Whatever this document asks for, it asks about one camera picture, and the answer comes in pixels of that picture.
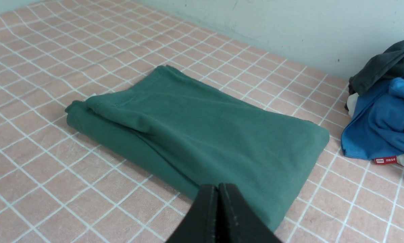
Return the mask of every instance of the white grout line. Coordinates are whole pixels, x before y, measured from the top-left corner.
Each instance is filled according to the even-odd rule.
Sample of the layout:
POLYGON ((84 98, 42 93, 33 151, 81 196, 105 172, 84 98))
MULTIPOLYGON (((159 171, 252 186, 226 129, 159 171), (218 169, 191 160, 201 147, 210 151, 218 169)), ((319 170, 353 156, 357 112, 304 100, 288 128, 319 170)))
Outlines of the white grout line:
POLYGON ((340 231, 339 231, 339 233, 338 233, 336 242, 338 242, 338 241, 340 240, 340 237, 341 237, 341 235, 342 235, 342 233, 343 233, 343 230, 345 229, 345 226, 346 226, 346 224, 348 223, 349 216, 351 215, 352 209, 353 209, 354 206, 355 206, 355 201, 357 200, 358 194, 359 194, 360 189, 361 189, 361 185, 362 185, 363 182, 364 182, 364 179, 365 179, 365 176, 366 176, 366 174, 367 174, 367 171, 369 170, 369 167, 370 167, 370 163, 367 165, 367 168, 366 168, 366 170, 365 170, 365 172, 364 172, 364 175, 363 175, 363 177, 361 178, 360 184, 358 185, 358 189, 357 189, 357 191, 355 192, 354 199, 352 200, 351 206, 349 207, 349 211, 348 211, 348 213, 347 213, 347 215, 346 215, 346 218, 345 218, 345 220, 344 220, 344 222, 343 222, 343 224, 342 224, 342 227, 341 227, 341 229, 340 229, 340 231))
POLYGON ((309 201, 307 202, 307 205, 306 205, 306 207, 304 208, 304 211, 302 212, 301 216, 299 217, 298 222, 297 222, 297 224, 295 225, 295 227, 293 228, 292 232, 290 233, 289 238, 287 239, 286 243, 290 242, 290 240, 292 239, 292 237, 293 237, 295 231, 297 230, 298 225, 299 225, 299 224, 301 223, 301 221, 303 220, 304 215, 305 215, 306 212, 307 212, 307 209, 310 207, 310 204, 311 204, 312 200, 315 198, 316 193, 318 192, 318 189, 322 186, 322 183, 324 182, 325 177, 327 176, 327 174, 328 174, 328 172, 329 172, 329 169, 330 169, 331 166, 333 165, 335 159, 336 159, 336 157, 334 157, 334 158, 331 160, 330 165, 328 166, 328 169, 325 171, 324 175, 322 176, 321 181, 318 183, 318 186, 316 187, 315 191, 313 192, 312 197, 310 197, 309 201))
POLYGON ((393 220, 394 212, 395 212, 395 209, 396 209, 397 200, 399 199, 400 189, 402 188, 403 176, 404 176, 404 168, 402 169, 402 175, 400 177, 400 182, 399 182, 397 192, 396 192, 396 196, 395 196, 395 199, 394 199, 394 202, 393 202, 393 208, 392 208, 392 211, 391 211, 391 214, 390 214, 390 219, 388 220, 388 225, 387 225, 387 229, 385 231, 383 243, 387 242, 388 232, 390 231, 390 226, 392 225, 392 220, 393 220))

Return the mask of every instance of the crumpled clothes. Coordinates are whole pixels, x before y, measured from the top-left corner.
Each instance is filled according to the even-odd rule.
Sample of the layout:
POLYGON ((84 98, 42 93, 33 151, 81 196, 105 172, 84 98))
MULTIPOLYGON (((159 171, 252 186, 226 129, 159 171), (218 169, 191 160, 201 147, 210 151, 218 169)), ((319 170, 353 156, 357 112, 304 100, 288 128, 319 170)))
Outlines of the crumpled clothes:
MULTIPOLYGON (((347 106, 348 106, 348 114, 350 117, 354 116, 355 106, 358 100, 358 93, 352 94, 348 97, 347 106)), ((397 163, 404 167, 404 154, 397 156, 397 163)))

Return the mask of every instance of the grid pattern surface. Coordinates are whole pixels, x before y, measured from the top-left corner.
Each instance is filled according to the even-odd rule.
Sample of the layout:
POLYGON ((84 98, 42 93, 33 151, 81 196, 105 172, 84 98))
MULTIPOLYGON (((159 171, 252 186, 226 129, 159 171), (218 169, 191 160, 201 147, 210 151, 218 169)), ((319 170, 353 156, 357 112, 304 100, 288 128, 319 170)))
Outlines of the grid pattern surface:
POLYGON ((191 202, 69 128, 64 113, 161 64, 330 131, 276 231, 284 242, 404 242, 404 168, 341 154, 346 81, 125 0, 53 0, 0 15, 0 242, 171 235, 191 202))

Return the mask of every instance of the pile of clothes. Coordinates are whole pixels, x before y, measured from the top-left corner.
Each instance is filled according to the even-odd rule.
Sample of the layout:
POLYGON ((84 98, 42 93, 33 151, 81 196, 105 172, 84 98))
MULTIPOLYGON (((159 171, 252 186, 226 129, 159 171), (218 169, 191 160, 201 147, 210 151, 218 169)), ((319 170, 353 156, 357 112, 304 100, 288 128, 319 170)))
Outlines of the pile of clothes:
POLYGON ((404 166, 404 40, 349 79, 345 108, 352 117, 341 138, 345 156, 404 166))

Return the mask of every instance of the clothing tag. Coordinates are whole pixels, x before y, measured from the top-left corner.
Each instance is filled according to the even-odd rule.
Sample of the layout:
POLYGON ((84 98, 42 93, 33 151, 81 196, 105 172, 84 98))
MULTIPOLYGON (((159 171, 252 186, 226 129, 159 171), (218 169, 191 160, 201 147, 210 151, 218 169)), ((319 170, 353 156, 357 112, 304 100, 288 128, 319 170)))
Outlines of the clothing tag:
POLYGON ((375 163, 378 165, 394 164, 397 163, 397 156, 375 158, 375 163))

